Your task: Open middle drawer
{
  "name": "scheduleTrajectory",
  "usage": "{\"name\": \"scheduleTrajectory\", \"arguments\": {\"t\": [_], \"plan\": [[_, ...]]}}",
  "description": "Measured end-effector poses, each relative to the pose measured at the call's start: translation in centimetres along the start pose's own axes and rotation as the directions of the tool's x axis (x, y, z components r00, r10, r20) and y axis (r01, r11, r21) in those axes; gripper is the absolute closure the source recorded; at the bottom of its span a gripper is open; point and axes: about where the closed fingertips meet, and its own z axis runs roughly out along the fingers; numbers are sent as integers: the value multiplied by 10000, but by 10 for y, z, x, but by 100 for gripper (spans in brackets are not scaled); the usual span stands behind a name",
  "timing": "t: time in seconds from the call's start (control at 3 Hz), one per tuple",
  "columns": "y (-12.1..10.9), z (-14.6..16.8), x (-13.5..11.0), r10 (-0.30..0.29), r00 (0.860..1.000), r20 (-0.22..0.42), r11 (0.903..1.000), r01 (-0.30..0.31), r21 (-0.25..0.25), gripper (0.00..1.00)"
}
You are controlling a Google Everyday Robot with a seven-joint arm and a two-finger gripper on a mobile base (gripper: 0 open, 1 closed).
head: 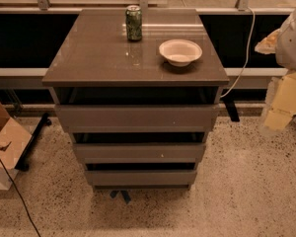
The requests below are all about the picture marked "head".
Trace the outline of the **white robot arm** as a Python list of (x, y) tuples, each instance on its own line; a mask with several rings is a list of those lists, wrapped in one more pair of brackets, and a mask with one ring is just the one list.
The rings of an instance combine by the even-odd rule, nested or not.
[(281, 27), (255, 47), (255, 52), (275, 54), (276, 62), (287, 73), (269, 85), (263, 125), (270, 130), (283, 130), (296, 116), (296, 8)]

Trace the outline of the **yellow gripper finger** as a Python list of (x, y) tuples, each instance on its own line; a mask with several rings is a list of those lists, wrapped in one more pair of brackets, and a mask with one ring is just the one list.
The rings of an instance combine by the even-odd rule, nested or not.
[(278, 36), (280, 29), (277, 29), (259, 41), (255, 46), (255, 52), (261, 54), (276, 54), (278, 52)]
[(283, 130), (296, 116), (296, 72), (272, 78), (266, 92), (263, 125)]

